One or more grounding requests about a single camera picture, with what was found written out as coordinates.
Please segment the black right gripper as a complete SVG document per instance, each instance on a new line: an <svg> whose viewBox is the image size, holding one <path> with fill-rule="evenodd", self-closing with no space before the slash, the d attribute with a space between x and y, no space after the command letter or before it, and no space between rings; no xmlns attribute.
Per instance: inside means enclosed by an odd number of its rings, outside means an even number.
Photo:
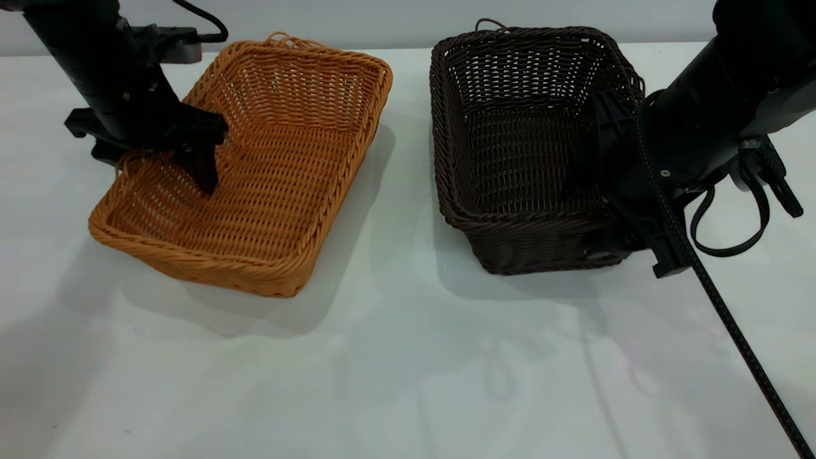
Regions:
<svg viewBox="0 0 816 459"><path fill-rule="evenodd" d="M584 259L625 259L649 249L657 278L681 273L691 266L690 256L682 253L679 233L665 215L671 206L662 206L660 199L667 189L644 143L647 123L662 130L679 123L692 112L696 97L665 89L631 108L617 93L597 91L592 101L595 122L586 125L573 148L573 205L581 213L607 205L615 222L586 236Z"/></svg>

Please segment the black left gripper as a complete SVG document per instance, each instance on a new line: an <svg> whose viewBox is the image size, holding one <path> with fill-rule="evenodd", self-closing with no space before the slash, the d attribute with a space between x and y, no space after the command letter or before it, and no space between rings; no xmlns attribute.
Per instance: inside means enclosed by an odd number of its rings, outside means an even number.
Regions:
<svg viewBox="0 0 816 459"><path fill-rule="evenodd" d="M76 108L65 127L76 138L96 139L91 157L99 162L117 164L132 150L182 149L182 169L204 194L219 185L215 146L228 131L221 114L176 99L154 104L112 99Z"/></svg>

